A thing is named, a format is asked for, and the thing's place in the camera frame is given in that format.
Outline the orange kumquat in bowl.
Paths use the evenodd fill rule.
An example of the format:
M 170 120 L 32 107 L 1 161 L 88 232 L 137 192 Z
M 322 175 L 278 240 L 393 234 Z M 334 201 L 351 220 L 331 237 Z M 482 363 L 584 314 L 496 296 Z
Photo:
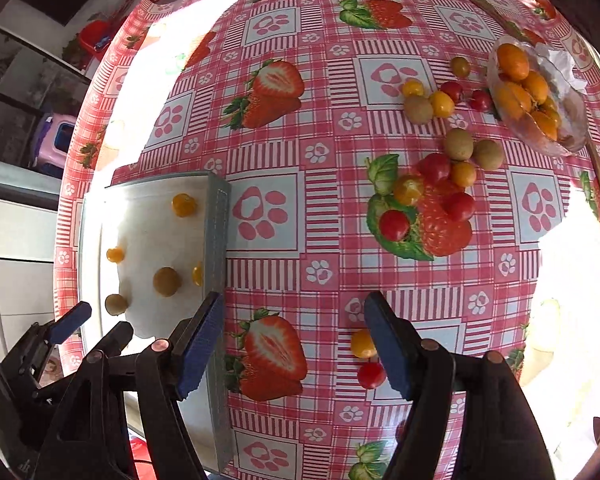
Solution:
M 527 53 L 516 44 L 501 44 L 496 49 L 500 70 L 512 81 L 525 80 L 530 72 Z

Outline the yellow cherry tomato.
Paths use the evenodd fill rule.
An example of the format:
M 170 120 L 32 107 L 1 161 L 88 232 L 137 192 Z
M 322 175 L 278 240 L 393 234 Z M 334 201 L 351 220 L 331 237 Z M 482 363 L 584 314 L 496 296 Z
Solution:
M 350 349 L 352 354 L 361 360 L 368 360 L 377 356 L 377 349 L 367 328 L 357 330 L 352 334 Z
M 186 193 L 180 193 L 173 196 L 171 200 L 171 206 L 174 214 L 178 218 L 186 218 L 196 214 L 198 210 L 198 203 Z

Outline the pink plastic stool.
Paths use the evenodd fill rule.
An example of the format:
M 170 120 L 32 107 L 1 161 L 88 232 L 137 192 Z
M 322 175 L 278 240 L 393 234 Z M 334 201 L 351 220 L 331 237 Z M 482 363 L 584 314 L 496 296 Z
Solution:
M 76 118 L 47 113 L 36 126 L 30 148 L 30 167 L 52 178 L 61 179 Z

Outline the red plastic stool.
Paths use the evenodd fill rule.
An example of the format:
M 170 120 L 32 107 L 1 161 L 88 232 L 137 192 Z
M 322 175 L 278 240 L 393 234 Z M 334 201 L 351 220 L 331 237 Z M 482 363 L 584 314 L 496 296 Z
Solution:
M 88 23 L 78 35 L 79 44 L 83 50 L 99 61 L 104 57 L 111 39 L 110 24 L 102 20 Z

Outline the green-brown round fruit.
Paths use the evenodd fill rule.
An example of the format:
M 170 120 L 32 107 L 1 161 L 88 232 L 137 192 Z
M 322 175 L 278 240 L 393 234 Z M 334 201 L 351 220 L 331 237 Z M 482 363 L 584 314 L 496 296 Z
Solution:
M 120 294 L 110 294 L 105 299 L 105 309 L 109 315 L 118 316 L 129 309 L 129 303 Z

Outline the clear glass fruit bowl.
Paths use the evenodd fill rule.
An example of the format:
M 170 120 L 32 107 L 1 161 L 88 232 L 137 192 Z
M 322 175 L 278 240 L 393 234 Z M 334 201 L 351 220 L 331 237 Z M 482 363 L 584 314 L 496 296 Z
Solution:
M 530 72 L 512 81 L 501 72 L 496 49 L 516 44 L 527 53 Z M 568 157 L 584 147 L 588 121 L 584 91 L 574 90 L 546 58 L 545 44 L 500 38 L 489 54 L 486 80 L 496 112 L 507 128 L 529 148 L 547 156 Z

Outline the brown round fruit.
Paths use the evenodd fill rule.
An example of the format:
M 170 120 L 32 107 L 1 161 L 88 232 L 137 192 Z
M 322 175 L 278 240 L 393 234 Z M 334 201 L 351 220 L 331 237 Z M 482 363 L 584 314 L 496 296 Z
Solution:
M 469 131 L 452 128 L 445 133 L 443 149 L 450 159 L 464 162 L 470 159 L 474 152 L 474 139 Z

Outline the red checkered strawberry tablecloth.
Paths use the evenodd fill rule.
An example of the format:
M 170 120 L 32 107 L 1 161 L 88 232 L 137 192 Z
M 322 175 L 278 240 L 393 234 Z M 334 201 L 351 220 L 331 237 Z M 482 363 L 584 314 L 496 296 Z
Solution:
M 61 183 L 55 308 L 79 296 L 85 196 L 108 183 L 210 171 L 230 191 L 225 343 L 243 356 L 258 309 L 297 336 L 302 393 L 227 396 L 232 479 L 344 479 L 371 448 L 385 463 L 408 405 L 366 390 L 349 347 L 363 296 L 452 350 L 498 350 L 519 374 L 555 474 L 593 455 L 600 415 L 600 222 L 588 151 L 547 156 L 469 104 L 425 125 L 402 112 L 402 84 L 427 92 L 469 63 L 486 85 L 507 18 L 569 52 L 600 154 L 600 68 L 545 0 L 178 0 L 141 3 L 100 62 Z M 450 159 L 452 128 L 474 152 Z M 379 231 L 402 210 L 402 242 Z

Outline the red cherry tomato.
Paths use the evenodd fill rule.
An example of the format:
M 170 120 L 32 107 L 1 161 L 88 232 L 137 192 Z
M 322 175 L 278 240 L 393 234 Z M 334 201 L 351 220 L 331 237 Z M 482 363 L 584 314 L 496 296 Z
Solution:
M 379 362 L 366 362 L 358 369 L 358 383 L 366 390 L 374 390 L 387 379 L 387 373 Z
M 402 242 L 411 229 L 411 222 L 402 210 L 389 209 L 378 221 L 381 236 L 389 242 Z

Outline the white foam tray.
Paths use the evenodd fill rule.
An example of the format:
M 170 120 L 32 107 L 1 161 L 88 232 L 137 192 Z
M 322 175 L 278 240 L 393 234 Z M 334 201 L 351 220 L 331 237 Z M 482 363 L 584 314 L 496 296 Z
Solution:
M 178 218 L 174 195 L 198 203 L 196 214 Z M 223 326 L 200 384 L 178 400 L 172 350 L 180 323 L 192 318 L 209 292 L 225 288 L 230 185 L 210 171 L 186 172 L 92 188 L 85 196 L 80 239 L 79 292 L 99 312 L 84 336 L 87 350 L 97 335 L 119 322 L 133 329 L 122 350 L 133 361 L 132 393 L 155 474 L 160 479 L 202 479 L 204 463 L 192 437 L 213 446 L 228 436 L 222 371 Z M 105 299 L 129 303 L 109 315 Z

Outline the crumpled white tissue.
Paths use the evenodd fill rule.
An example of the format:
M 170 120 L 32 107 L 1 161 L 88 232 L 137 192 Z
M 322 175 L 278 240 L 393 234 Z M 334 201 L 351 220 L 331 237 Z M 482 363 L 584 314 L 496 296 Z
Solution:
M 585 90 L 588 82 L 573 73 L 573 70 L 576 68 L 576 62 L 574 62 L 574 58 L 569 52 L 546 48 L 545 56 L 574 90 Z

